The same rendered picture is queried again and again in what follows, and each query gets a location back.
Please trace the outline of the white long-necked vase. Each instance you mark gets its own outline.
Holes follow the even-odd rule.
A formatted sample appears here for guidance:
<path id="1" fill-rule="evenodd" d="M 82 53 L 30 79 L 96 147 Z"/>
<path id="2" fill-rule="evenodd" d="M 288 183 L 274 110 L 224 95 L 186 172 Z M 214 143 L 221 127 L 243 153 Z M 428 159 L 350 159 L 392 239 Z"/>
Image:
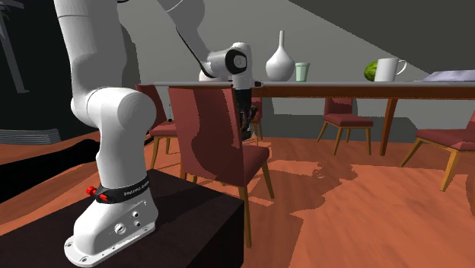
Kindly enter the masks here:
<path id="1" fill-rule="evenodd" d="M 285 31 L 279 32 L 279 45 L 266 62 L 266 74 L 270 81 L 288 81 L 295 70 L 295 61 L 285 50 Z"/>

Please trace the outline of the dark robot stand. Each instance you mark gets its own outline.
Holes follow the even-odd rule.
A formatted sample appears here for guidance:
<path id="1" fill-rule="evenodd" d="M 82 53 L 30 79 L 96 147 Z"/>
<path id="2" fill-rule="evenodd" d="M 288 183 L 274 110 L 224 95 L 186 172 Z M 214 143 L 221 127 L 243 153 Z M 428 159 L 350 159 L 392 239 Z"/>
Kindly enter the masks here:
<path id="1" fill-rule="evenodd" d="M 161 171 L 148 172 L 155 230 L 95 268 L 241 268 L 242 200 Z M 0 236 L 0 268 L 78 268 L 64 254 L 88 197 Z"/>

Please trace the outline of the red chair with wooden legs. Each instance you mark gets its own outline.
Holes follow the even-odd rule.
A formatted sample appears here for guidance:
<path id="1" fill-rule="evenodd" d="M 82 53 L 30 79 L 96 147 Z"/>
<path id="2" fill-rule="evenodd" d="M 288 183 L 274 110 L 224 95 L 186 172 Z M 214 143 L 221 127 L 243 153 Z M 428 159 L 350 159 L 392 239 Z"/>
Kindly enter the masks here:
<path id="1" fill-rule="evenodd" d="M 269 196 L 274 197 L 267 160 L 269 149 L 245 145 L 234 90 L 168 88 L 184 174 L 216 180 L 238 188 L 244 201 L 244 237 L 252 246 L 248 184 L 262 171 Z"/>
<path id="2" fill-rule="evenodd" d="M 444 192 L 454 176 L 454 169 L 460 156 L 463 153 L 475 153 L 475 111 L 465 129 L 418 130 L 416 132 L 416 141 L 410 152 L 400 163 L 400 167 L 403 167 L 413 157 L 422 143 L 438 146 L 451 153 L 440 186 L 440 191 Z"/>
<path id="3" fill-rule="evenodd" d="M 251 105 L 255 107 L 256 114 L 252 120 L 252 126 L 255 136 L 256 145 L 259 143 L 259 139 L 263 139 L 263 132 L 262 132 L 262 98 L 261 97 L 252 97 L 251 98 Z"/>
<path id="4" fill-rule="evenodd" d="M 346 130 L 346 142 L 352 129 L 363 129 L 366 134 L 366 142 L 368 154 L 371 155 L 371 128 L 374 122 L 368 118 L 355 115 L 352 112 L 353 99 L 352 98 L 326 98 L 324 102 L 324 124 L 320 131 L 317 141 L 322 138 L 325 130 L 329 125 L 337 128 L 336 141 L 333 149 L 333 155 L 336 155 L 337 149 L 342 138 L 343 131 Z"/>
<path id="5" fill-rule="evenodd" d="M 150 168 L 155 167 L 158 154 L 159 142 L 166 140 L 165 153 L 168 154 L 172 138 L 177 138 L 177 130 L 173 120 L 169 120 L 164 112 L 164 107 L 159 93 L 154 85 L 136 85 L 135 89 L 150 97 L 155 105 L 155 121 L 148 130 L 148 134 L 153 138 L 153 153 Z"/>

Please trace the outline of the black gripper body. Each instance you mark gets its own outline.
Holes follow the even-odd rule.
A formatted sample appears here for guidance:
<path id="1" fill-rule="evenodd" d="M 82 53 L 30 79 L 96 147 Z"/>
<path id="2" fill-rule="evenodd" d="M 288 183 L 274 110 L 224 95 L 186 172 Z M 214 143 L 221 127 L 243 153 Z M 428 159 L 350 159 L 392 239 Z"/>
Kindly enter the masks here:
<path id="1" fill-rule="evenodd" d="M 248 113 L 251 107 L 251 98 L 252 98 L 252 90 L 251 89 L 240 89 L 235 90 L 235 97 L 237 108 L 240 112 Z"/>

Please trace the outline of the pale green cup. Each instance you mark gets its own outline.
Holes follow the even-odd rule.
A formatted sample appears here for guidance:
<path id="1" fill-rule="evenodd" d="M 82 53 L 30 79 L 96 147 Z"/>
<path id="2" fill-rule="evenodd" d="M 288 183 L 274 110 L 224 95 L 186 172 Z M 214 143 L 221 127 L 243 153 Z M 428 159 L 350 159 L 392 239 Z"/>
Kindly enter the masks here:
<path id="1" fill-rule="evenodd" d="M 295 64 L 295 80 L 299 82 L 307 81 L 309 67 L 309 62 L 297 62 Z"/>

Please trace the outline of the white mug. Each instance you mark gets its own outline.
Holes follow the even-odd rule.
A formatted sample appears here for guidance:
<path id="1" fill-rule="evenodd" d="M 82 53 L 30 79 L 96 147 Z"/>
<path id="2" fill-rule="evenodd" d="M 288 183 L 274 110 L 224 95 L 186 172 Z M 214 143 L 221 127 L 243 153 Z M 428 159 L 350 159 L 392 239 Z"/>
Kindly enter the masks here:
<path id="1" fill-rule="evenodd" d="M 406 60 L 398 58 L 379 59 L 374 81 L 392 82 L 399 74 L 405 71 L 406 67 Z"/>

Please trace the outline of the green watermelon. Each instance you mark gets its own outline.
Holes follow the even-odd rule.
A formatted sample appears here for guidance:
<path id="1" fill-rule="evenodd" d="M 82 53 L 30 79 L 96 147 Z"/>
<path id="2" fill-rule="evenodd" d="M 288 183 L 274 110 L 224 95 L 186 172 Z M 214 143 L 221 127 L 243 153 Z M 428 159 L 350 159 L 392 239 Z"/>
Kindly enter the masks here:
<path id="1" fill-rule="evenodd" d="M 364 76 L 368 81 L 374 81 L 375 80 L 375 74 L 376 74 L 376 71 L 377 71 L 377 67 L 378 67 L 378 62 L 377 61 L 370 62 L 365 67 Z"/>

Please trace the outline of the brown wooden dining table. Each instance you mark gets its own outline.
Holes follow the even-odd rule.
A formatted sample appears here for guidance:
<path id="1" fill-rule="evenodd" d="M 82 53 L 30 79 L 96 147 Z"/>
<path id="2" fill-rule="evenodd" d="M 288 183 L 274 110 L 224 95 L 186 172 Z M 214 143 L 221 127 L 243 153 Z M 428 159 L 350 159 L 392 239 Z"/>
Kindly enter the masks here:
<path id="1" fill-rule="evenodd" d="M 251 90 L 254 97 L 344 97 L 386 99 L 387 107 L 380 146 L 381 156 L 386 154 L 394 112 L 399 99 L 475 100 L 475 82 L 473 81 L 256 81 Z"/>

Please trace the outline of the pale lavender flat book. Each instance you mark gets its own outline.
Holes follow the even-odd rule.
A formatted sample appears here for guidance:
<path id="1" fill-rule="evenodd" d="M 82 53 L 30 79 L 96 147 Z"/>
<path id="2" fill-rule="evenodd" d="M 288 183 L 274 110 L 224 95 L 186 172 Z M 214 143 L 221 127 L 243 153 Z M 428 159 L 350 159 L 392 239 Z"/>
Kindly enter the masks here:
<path id="1" fill-rule="evenodd" d="M 475 82 L 474 70 L 447 70 L 433 72 L 423 82 Z"/>

